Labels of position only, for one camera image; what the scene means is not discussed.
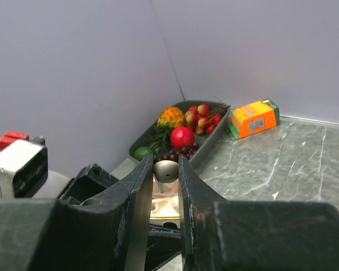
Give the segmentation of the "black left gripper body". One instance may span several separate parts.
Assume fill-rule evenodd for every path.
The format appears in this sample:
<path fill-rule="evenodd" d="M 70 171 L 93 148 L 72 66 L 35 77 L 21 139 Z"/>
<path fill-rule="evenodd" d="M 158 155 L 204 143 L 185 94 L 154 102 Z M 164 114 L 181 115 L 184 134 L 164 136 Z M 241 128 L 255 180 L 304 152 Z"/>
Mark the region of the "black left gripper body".
<path fill-rule="evenodd" d="M 82 168 L 76 177 L 70 179 L 59 193 L 58 199 L 71 205 L 80 205 L 87 199 L 106 190 L 118 180 L 98 164 L 90 164 Z"/>

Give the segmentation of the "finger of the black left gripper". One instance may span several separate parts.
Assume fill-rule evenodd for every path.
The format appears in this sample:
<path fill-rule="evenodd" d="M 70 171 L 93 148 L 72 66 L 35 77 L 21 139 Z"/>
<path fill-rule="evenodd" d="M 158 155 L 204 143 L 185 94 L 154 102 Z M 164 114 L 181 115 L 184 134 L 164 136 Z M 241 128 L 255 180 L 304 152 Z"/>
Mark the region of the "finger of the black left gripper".
<path fill-rule="evenodd" d="M 161 268 L 180 254 L 179 229 L 150 225 L 145 268 Z"/>

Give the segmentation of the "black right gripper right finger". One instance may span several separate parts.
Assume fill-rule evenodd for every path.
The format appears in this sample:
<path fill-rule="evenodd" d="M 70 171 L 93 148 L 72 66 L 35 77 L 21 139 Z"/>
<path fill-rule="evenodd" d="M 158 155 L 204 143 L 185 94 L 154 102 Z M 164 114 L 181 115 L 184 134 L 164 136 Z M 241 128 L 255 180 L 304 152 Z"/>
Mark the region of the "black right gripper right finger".
<path fill-rule="evenodd" d="M 339 270 L 339 211 L 317 202 L 226 200 L 179 158 L 184 270 Z"/>

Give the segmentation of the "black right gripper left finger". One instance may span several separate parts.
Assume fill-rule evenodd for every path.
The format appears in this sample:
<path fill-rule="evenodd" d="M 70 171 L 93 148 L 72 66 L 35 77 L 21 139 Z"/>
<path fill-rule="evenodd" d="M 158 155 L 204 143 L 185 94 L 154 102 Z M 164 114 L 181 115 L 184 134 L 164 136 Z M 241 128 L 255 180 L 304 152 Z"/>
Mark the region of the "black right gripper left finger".
<path fill-rule="evenodd" d="M 80 205 L 0 199 L 0 270 L 144 270 L 153 156 Z"/>

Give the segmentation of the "beige earbud charging case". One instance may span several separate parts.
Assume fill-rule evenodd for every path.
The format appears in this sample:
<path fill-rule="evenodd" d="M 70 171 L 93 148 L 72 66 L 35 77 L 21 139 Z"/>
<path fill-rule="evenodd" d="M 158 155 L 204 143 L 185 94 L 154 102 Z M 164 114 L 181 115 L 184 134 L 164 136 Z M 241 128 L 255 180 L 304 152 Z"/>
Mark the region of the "beige earbud charging case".
<path fill-rule="evenodd" d="M 153 176 L 150 223 L 167 228 L 180 228 L 179 181 L 159 183 Z"/>

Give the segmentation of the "beige earbud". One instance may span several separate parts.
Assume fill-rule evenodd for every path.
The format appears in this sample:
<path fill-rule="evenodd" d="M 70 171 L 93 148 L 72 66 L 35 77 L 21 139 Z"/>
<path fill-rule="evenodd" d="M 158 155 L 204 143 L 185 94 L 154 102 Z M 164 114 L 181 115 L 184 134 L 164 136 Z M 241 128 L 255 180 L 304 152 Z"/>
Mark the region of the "beige earbud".
<path fill-rule="evenodd" d="M 153 174 L 160 193 L 167 190 L 166 184 L 173 183 L 179 177 L 179 164 L 172 160 L 161 160 L 154 164 Z"/>

